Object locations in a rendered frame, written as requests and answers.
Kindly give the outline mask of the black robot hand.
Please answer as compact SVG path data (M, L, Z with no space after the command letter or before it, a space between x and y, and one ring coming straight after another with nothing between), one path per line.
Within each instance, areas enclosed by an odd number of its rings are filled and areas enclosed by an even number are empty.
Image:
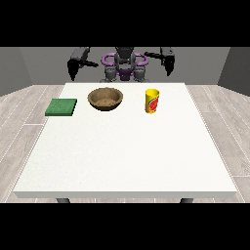
M161 64L164 66L167 76L169 76L173 72L174 64L175 64L174 54L163 55L163 54L145 52L145 56L149 58L161 60Z
M84 67L84 66L98 67L99 65L95 62L89 62L89 61L83 61L83 60L77 60L77 59L70 59L67 62L68 74L72 81L75 80L75 77L78 73L79 68Z

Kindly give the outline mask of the brown wooden bowl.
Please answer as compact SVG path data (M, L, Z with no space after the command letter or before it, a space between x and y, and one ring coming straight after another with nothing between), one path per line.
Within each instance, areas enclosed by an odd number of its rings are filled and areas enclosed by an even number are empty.
M88 95L89 104L99 111L116 109L123 100L123 94L115 88L98 88Z

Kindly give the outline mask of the yellow cup melon print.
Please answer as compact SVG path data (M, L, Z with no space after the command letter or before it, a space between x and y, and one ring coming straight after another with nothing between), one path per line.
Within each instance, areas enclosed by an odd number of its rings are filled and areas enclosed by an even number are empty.
M157 89L146 89L146 113L155 113L160 92Z

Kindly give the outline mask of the green square pad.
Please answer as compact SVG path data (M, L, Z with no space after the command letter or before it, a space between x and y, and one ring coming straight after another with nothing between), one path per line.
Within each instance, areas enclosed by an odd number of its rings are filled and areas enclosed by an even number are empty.
M76 99L52 99L45 111L46 116L71 116L77 104Z

